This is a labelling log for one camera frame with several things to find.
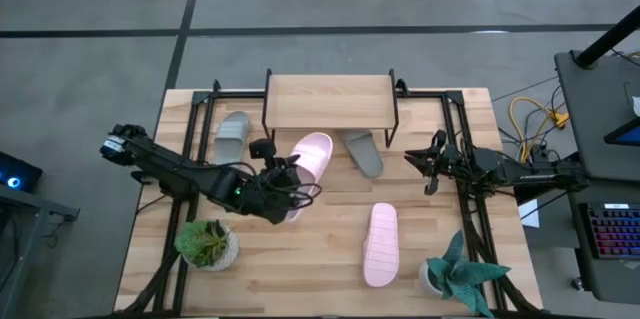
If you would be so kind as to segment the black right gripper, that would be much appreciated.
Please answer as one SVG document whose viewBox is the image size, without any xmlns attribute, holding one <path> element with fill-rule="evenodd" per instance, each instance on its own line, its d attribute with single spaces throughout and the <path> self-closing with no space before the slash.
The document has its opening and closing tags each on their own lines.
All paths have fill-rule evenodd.
<svg viewBox="0 0 640 319">
<path fill-rule="evenodd" d="M 404 158 L 412 161 L 411 165 L 429 178 L 425 187 L 426 195 L 433 195 L 438 190 L 439 175 L 463 183 L 475 181 L 468 160 L 454 144 L 447 143 L 447 133 L 443 130 L 436 132 L 427 150 L 407 150 Z"/>
</svg>

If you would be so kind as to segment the black screen with blue display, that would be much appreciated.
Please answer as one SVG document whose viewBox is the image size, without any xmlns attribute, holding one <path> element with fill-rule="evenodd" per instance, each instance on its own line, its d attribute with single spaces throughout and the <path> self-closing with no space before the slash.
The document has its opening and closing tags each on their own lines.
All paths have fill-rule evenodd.
<svg viewBox="0 0 640 319">
<path fill-rule="evenodd" d="M 610 132 L 604 137 L 607 144 L 640 147 L 640 117 Z"/>
</svg>

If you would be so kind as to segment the green succulent in white pot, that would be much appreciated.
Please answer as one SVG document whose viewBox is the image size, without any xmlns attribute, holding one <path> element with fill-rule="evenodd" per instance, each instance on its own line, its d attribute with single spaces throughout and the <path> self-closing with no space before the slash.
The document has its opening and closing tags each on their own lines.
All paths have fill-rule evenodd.
<svg viewBox="0 0 640 319">
<path fill-rule="evenodd" d="M 239 239 L 219 220 L 186 222 L 174 247 L 190 265 L 209 271 L 223 271 L 239 254 Z"/>
</svg>

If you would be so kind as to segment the wooden shelf with black frame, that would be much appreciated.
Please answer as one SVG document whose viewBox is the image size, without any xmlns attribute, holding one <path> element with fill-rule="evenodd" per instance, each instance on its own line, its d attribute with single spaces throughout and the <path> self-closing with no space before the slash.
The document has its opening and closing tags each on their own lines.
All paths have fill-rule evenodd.
<svg viewBox="0 0 640 319">
<path fill-rule="evenodd" d="M 382 130 L 385 145 L 399 126 L 396 78 L 386 74 L 266 72 L 261 124 L 273 140 L 282 130 Z"/>
</svg>

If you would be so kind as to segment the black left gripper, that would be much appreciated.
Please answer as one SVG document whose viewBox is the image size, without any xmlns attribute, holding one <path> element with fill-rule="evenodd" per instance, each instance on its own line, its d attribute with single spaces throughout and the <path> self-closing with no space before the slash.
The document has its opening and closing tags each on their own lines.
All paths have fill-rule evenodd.
<svg viewBox="0 0 640 319">
<path fill-rule="evenodd" d="M 296 195 L 301 185 L 296 164 L 299 158 L 299 154 L 264 158 L 265 167 L 257 176 L 262 207 L 256 215 L 261 215 L 272 224 L 292 220 L 300 202 Z"/>
</svg>

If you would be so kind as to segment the pink rubber slide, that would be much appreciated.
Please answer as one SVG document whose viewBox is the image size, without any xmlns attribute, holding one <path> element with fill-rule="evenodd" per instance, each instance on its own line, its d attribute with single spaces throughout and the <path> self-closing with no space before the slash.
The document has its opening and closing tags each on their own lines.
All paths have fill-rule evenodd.
<svg viewBox="0 0 640 319">
<path fill-rule="evenodd" d="M 399 271 L 398 217 L 388 203 L 376 203 L 363 244 L 363 276 L 371 287 L 390 284 Z"/>
<path fill-rule="evenodd" d="M 298 155 L 295 162 L 296 174 L 301 185 L 291 196 L 294 208 L 285 217 L 286 222 L 295 221 L 302 207 L 309 206 L 322 192 L 319 181 L 327 168 L 333 153 L 333 141 L 325 133 L 314 132 L 306 135 L 294 146 L 291 155 Z"/>
</svg>

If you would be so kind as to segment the black pole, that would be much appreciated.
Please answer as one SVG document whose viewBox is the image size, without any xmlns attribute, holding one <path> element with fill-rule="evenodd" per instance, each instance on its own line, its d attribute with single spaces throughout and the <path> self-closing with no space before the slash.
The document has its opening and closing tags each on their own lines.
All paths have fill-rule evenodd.
<svg viewBox="0 0 640 319">
<path fill-rule="evenodd" d="M 640 5 L 634 8 L 584 51 L 578 54 L 572 53 L 575 64 L 583 69 L 591 69 L 602 56 L 638 28 L 640 28 Z"/>
</svg>

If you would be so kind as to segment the backlit rainbow keyboard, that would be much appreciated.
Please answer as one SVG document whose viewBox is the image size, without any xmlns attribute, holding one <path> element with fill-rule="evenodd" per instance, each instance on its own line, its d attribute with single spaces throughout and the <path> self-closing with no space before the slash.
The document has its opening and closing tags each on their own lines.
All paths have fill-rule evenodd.
<svg viewBox="0 0 640 319">
<path fill-rule="evenodd" d="M 583 211 L 595 258 L 640 261 L 640 204 L 588 203 Z"/>
</svg>

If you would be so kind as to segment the dark gray keyboard desk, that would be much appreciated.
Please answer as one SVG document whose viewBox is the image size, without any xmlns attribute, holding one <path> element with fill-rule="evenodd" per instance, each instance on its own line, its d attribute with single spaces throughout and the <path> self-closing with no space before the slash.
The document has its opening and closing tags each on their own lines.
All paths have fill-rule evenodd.
<svg viewBox="0 0 640 319">
<path fill-rule="evenodd" d="M 640 261 L 594 257 L 586 236 L 584 205 L 588 203 L 640 204 L 640 184 L 594 180 L 568 195 L 579 248 L 575 250 L 584 288 L 600 301 L 640 305 Z"/>
</svg>

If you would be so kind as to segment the black box with blue light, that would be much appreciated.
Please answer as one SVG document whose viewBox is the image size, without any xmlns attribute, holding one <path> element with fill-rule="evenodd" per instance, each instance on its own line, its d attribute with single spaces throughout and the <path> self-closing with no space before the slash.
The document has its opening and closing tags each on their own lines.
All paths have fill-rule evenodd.
<svg viewBox="0 0 640 319">
<path fill-rule="evenodd" d="M 43 170 L 0 152 L 0 184 L 10 189 L 33 193 Z"/>
</svg>

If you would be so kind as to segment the gray rubber slide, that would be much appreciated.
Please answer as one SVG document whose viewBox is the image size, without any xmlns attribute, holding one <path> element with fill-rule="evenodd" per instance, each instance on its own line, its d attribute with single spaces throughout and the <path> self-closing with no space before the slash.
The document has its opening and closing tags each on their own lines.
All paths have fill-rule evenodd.
<svg viewBox="0 0 640 319">
<path fill-rule="evenodd" d="M 384 164 L 369 130 L 344 130 L 339 136 L 364 177 L 374 179 L 383 173 Z"/>
<path fill-rule="evenodd" d="M 213 143 L 215 165 L 239 162 L 249 134 L 250 122 L 247 113 L 235 111 L 219 125 Z"/>
</svg>

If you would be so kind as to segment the gray metal side table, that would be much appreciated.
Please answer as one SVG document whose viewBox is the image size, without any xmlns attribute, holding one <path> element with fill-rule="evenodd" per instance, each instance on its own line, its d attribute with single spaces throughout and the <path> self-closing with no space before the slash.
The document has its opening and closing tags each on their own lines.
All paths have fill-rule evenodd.
<svg viewBox="0 0 640 319">
<path fill-rule="evenodd" d="M 54 214 L 60 216 L 64 222 L 73 222 L 78 218 L 80 209 L 1 185 L 0 204 L 13 206 L 34 215 L 33 229 L 26 237 L 24 245 L 18 249 L 16 265 L 8 276 L 6 302 L 0 309 L 0 319 L 12 319 L 28 276 L 29 266 L 35 259 L 49 216 Z"/>
</svg>

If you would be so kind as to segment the white paper sheet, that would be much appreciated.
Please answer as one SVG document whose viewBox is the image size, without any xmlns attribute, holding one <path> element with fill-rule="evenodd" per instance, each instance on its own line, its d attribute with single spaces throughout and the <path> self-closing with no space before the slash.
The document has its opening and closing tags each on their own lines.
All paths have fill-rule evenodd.
<svg viewBox="0 0 640 319">
<path fill-rule="evenodd" d="M 525 227 L 539 228 L 538 200 L 534 199 L 518 206 L 521 224 Z"/>
</svg>

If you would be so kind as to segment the teal leafy plant in pot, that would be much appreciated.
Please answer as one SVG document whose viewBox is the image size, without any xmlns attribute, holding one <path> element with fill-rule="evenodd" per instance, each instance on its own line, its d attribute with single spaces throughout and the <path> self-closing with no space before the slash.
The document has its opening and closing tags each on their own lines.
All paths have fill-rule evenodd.
<svg viewBox="0 0 640 319">
<path fill-rule="evenodd" d="M 455 298 L 474 315 L 494 318 L 480 287 L 505 276 L 509 267 L 470 261 L 464 255 L 464 235 L 459 230 L 441 257 L 427 258 L 418 278 L 423 290 L 438 294 L 442 300 Z"/>
</svg>

